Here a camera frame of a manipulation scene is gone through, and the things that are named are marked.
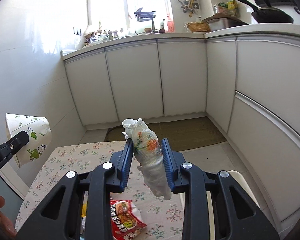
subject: red food package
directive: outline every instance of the red food package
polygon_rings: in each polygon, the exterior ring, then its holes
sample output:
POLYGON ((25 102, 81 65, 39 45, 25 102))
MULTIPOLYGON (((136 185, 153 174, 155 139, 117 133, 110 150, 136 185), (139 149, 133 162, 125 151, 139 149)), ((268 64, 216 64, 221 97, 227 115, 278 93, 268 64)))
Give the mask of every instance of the red food package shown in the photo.
POLYGON ((112 234, 116 240, 131 240, 147 225, 132 200, 111 200, 112 234))

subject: orange flower print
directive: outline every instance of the orange flower print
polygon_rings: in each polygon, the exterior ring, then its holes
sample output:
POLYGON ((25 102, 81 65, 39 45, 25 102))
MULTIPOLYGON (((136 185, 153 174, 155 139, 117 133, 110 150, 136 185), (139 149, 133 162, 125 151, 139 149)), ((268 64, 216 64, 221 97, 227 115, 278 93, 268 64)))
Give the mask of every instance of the orange flower print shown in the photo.
POLYGON ((151 139, 150 141, 148 141, 147 149, 149 151, 153 151, 154 149, 156 149, 157 143, 158 141, 156 139, 151 139))

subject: silver screw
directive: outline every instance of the silver screw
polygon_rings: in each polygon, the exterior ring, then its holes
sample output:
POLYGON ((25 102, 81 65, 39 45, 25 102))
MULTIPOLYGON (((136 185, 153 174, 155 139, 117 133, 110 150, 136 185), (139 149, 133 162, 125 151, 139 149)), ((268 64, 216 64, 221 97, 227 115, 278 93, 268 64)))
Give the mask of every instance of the silver screw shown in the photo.
POLYGON ((69 179, 73 178, 75 176, 75 171, 68 171, 66 176, 69 179))
POLYGON ((220 176, 223 178, 229 177, 229 173, 227 171, 220 171, 220 176))
POLYGON ((191 169, 192 168, 192 164, 191 163, 183 163, 182 167, 184 167, 185 169, 191 169))
POLYGON ((104 163, 104 164, 102 165, 102 167, 103 167, 104 169, 106 169, 106 170, 112 168, 112 166, 113 166, 112 163, 104 163))

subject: white countertop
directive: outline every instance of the white countertop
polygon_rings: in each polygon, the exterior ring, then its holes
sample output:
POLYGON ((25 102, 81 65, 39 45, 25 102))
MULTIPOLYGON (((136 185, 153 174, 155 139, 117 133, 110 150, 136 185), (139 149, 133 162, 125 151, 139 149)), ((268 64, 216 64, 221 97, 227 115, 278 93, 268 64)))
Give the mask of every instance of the white countertop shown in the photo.
POLYGON ((102 43, 96 43, 94 45, 78 49, 73 52, 61 51, 63 60, 75 57, 80 54, 87 53, 92 50, 105 48, 108 46, 118 45, 127 42, 154 40, 154 39, 166 39, 166 38, 196 38, 196 39, 208 39, 214 37, 235 35, 235 34, 247 34, 247 33, 276 33, 289 36, 300 37, 300 25, 290 23, 262 23, 262 24, 250 24, 244 26, 238 26, 219 31, 210 32, 207 34, 202 33, 157 33, 157 34, 145 34, 136 35, 131 37, 125 37, 121 39, 115 39, 112 41, 105 41, 102 43))

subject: floral tablecloth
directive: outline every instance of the floral tablecloth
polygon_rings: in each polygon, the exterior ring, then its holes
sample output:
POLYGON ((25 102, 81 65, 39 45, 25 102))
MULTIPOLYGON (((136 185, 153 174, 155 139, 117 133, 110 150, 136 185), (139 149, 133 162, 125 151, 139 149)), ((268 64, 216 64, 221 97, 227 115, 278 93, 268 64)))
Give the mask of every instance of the floral tablecloth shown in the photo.
MULTIPOLYGON (((21 205, 16 230, 19 230, 32 211, 47 195, 53 186, 68 172, 85 173, 110 160, 112 153, 123 150, 125 142, 101 142, 59 147, 39 171, 21 205)), ((144 184, 143 175, 137 169, 138 162, 133 157, 128 186, 122 194, 112 193, 115 200, 131 199, 141 212, 147 228, 135 240, 139 239, 181 239, 183 210, 179 195, 164 201, 156 198, 144 184)))

